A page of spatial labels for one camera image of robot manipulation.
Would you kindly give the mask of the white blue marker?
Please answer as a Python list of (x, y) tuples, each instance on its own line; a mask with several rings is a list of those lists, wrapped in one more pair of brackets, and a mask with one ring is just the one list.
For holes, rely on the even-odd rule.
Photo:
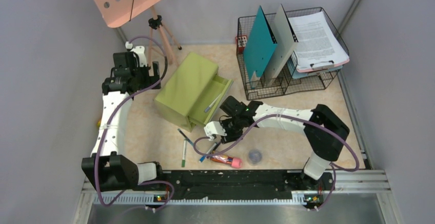
[(209, 112), (209, 110), (215, 105), (215, 103), (218, 101), (218, 99), (220, 98), (220, 95), (217, 96), (204, 110), (205, 113)]

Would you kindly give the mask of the green rectangular box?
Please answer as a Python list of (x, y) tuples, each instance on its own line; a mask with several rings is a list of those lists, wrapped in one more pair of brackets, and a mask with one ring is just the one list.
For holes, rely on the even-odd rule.
[[(154, 99), (159, 114), (168, 122), (191, 132), (204, 127), (215, 115), (233, 80), (219, 75), (218, 64), (190, 52)], [(217, 97), (215, 105), (205, 108)]]

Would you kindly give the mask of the light blue clipboard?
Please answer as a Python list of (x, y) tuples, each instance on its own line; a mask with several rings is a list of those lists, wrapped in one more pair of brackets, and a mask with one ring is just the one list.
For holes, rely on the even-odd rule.
[(289, 69), (289, 72), (292, 76), (293, 79), (300, 79), (300, 78), (304, 78), (304, 77), (309, 77), (309, 76), (314, 76), (314, 75), (320, 75), (321, 73), (327, 73), (327, 72), (333, 72), (333, 71), (337, 71), (337, 70), (341, 70), (343, 66), (338, 66), (338, 67), (334, 67), (334, 68), (330, 68), (330, 69), (325, 69), (325, 70), (320, 70), (320, 71), (313, 71), (313, 72), (298, 72), (296, 70), (296, 67), (293, 63), (293, 60), (290, 58), (287, 61), (287, 67)]

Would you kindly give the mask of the black wire desk organizer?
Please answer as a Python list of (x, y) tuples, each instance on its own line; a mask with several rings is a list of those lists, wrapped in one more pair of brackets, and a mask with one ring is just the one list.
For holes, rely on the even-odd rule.
[[(298, 9), (298, 10), (291, 10), (291, 11), (285, 10), (288, 18), (309, 15), (320, 11), (323, 11), (326, 14), (326, 19), (330, 28), (332, 29), (333, 33), (338, 39), (340, 45), (345, 49), (346, 53), (348, 53), (349, 55), (349, 50), (346, 44), (344, 43), (336, 26), (334, 25), (334, 23), (332, 22), (332, 20), (330, 19), (330, 17), (328, 16), (324, 8), (313, 7), (313, 8)], [(270, 27), (275, 14), (276, 12), (269, 13), (269, 14), (265, 13), (266, 18), (270, 24)], [(254, 23), (255, 16), (256, 14), (250, 16), (241, 16), (238, 18), (238, 28), (237, 28), (236, 37), (241, 35), (246, 35), (247, 37), (249, 36), (251, 28)], [(300, 79), (293, 79), (286, 64), (281, 70), (280, 74), (278, 75), (277, 80), (272, 85), (267, 85), (266, 83), (267, 81), (265, 80), (264, 74), (258, 81), (255, 82), (249, 81), (243, 54), (236, 53), (236, 57), (237, 57), (238, 66), (242, 77), (245, 96), (248, 100), (277, 97), (277, 96), (283, 96), (283, 95), (288, 95), (288, 94), (298, 93), (298, 92), (324, 90), (332, 83), (332, 81), (335, 79), (337, 74), (340, 72), (340, 70), (337, 70), (333, 72), (321, 73), (320, 75), (314, 75), (314, 76), (304, 77)], [(293, 52), (291, 59), (293, 60), (294, 58), (295, 58), (295, 54)]]

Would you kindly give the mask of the teal folder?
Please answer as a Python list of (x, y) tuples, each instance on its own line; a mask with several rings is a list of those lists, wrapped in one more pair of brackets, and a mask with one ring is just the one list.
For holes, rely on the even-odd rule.
[(243, 52), (249, 81), (260, 80), (276, 46), (274, 33), (263, 8), (259, 6)]

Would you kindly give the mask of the grey white folder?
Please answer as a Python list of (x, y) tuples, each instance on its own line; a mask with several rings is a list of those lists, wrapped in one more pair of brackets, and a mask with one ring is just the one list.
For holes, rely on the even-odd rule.
[(267, 85), (272, 85), (277, 80), (299, 42), (282, 4), (279, 5), (274, 16), (271, 29), (277, 45), (264, 71)]

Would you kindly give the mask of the printed paper clipboard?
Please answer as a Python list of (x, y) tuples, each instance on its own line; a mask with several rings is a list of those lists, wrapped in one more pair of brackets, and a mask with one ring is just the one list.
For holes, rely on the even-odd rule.
[(336, 68), (350, 61), (323, 11), (288, 20), (298, 39), (293, 63), (299, 73)]

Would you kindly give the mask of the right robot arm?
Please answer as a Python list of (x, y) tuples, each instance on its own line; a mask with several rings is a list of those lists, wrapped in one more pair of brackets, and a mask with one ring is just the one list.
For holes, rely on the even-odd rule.
[(326, 105), (314, 109), (288, 109), (270, 106), (262, 101), (245, 104), (229, 96), (220, 109), (227, 115), (221, 121), (209, 122), (204, 131), (210, 138), (220, 136), (223, 144), (237, 141), (248, 128), (277, 128), (303, 134), (312, 148), (304, 165), (301, 183), (315, 189), (322, 181), (324, 171), (338, 160), (350, 129)]

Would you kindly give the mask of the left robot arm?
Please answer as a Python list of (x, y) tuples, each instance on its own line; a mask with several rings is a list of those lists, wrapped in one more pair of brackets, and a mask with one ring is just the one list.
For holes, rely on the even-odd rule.
[(134, 163), (125, 154), (128, 114), (134, 96), (161, 87), (159, 64), (153, 62), (149, 74), (143, 52), (128, 50), (113, 54), (114, 66), (102, 83), (103, 113), (96, 144), (81, 168), (96, 190), (101, 192), (135, 190), (143, 182), (153, 190), (164, 185), (162, 167), (157, 161)]

